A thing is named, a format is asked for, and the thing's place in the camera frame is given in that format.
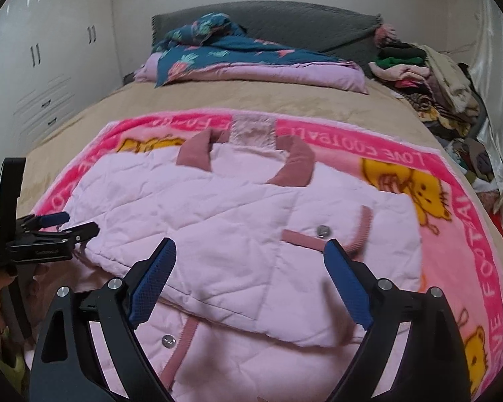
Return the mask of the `grey headboard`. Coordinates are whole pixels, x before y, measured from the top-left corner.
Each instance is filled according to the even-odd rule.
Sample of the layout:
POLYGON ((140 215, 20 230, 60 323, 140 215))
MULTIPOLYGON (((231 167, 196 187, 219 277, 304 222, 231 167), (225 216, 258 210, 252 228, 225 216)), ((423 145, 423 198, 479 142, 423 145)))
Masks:
POLYGON ((329 5, 292 1, 240 1, 202 5, 152 18, 152 42, 190 24, 201 15, 224 13, 248 35, 285 46, 350 60, 371 78, 369 63, 378 53, 374 43, 380 15, 364 15, 329 5))

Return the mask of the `red plastic bag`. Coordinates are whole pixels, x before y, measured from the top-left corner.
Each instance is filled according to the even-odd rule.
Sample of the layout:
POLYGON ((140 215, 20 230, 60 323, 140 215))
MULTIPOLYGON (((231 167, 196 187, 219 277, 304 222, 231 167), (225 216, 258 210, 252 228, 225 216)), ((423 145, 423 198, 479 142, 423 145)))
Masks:
POLYGON ((489 217, 490 217, 493 225, 499 231, 500 235, 503 238, 503 218, 502 218, 502 214, 499 211, 497 211, 497 212, 490 211, 489 212, 489 217))

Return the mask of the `pink bear fleece blanket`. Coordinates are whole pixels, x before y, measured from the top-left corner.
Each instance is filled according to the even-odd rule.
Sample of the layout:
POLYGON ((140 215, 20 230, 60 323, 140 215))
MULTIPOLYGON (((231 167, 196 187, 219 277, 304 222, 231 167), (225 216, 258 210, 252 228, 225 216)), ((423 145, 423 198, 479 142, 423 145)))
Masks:
POLYGON ((413 291, 443 290, 464 344, 470 400, 488 388, 503 366, 503 251, 468 187, 433 149, 327 120, 229 109, 148 114, 107 124, 61 170, 34 211, 66 211, 80 179, 107 154, 182 146, 206 130, 219 142, 261 150, 296 137, 317 162, 408 197, 422 239, 420 287, 413 291))

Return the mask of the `pile of folded clothes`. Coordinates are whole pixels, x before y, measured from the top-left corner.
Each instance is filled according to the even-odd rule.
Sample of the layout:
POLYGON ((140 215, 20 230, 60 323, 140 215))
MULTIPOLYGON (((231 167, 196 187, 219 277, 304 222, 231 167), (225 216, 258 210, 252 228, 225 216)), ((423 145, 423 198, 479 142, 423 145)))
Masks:
POLYGON ((478 140, 487 110, 468 65, 430 46, 402 42, 389 24, 376 29, 374 42, 373 77, 411 105, 475 192, 498 194, 489 154, 478 140))

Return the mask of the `white wardrobe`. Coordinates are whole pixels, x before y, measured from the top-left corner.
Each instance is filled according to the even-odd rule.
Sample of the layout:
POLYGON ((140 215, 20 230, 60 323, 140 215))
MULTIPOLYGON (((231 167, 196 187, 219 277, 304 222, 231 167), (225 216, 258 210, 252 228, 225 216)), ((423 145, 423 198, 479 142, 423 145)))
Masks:
POLYGON ((121 85, 111 0, 5 0, 0 170, 121 85))

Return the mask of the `pink quilted jacket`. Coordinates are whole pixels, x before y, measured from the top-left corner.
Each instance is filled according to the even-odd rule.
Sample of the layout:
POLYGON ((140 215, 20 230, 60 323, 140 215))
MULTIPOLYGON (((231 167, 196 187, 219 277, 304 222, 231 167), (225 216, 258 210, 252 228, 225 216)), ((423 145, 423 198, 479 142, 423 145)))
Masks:
POLYGON ((364 332, 323 264, 319 228, 379 278, 417 290, 422 239, 411 200, 315 160, 296 137, 273 150, 219 142, 100 158, 65 206, 99 235, 40 277, 41 319, 62 285, 100 287, 164 238, 177 258, 137 336, 179 401, 322 401, 364 332))

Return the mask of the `beige bed cover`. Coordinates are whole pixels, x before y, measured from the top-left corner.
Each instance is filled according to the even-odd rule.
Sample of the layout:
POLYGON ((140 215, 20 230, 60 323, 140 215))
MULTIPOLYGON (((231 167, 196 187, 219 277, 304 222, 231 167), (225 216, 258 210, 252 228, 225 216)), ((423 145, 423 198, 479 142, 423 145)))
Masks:
POLYGON ((130 83, 58 127, 27 155, 18 213, 29 213, 61 170, 112 121, 163 111, 234 109, 321 118, 394 139, 441 146, 405 101, 368 81, 366 94, 289 83, 188 82, 155 87, 130 83))

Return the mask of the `blue floral pink quilt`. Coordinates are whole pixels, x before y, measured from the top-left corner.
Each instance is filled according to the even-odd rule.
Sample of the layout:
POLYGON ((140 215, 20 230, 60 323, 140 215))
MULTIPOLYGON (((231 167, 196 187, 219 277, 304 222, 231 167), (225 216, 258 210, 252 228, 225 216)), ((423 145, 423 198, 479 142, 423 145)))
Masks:
POLYGON ((161 87, 183 81, 259 81, 366 93, 358 64, 252 38, 224 13, 202 15, 166 33, 133 74, 161 87))

